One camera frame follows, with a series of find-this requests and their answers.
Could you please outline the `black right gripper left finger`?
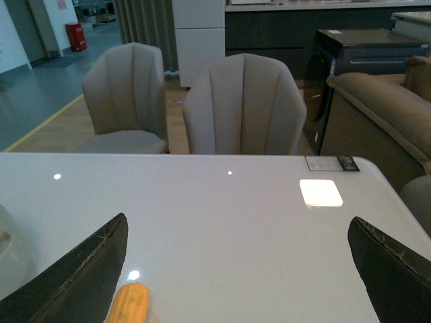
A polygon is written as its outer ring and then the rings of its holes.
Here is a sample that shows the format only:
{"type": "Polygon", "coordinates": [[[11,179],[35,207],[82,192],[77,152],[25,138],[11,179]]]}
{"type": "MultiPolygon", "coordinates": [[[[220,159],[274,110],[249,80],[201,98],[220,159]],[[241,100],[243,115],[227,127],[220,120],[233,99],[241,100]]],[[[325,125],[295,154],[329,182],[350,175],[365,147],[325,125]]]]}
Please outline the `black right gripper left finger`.
{"type": "Polygon", "coordinates": [[[122,272],[128,223],[120,213],[1,300],[2,322],[103,322],[122,272]]]}

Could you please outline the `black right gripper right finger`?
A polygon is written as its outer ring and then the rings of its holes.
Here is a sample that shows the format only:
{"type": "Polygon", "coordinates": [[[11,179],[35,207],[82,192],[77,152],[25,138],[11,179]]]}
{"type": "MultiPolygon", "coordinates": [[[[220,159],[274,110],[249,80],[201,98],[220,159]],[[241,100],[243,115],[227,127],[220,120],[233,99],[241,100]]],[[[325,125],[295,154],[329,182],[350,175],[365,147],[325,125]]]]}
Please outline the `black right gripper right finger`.
{"type": "Polygon", "coordinates": [[[360,217],[347,231],[352,258],[380,322],[430,321],[430,261],[360,217]]]}

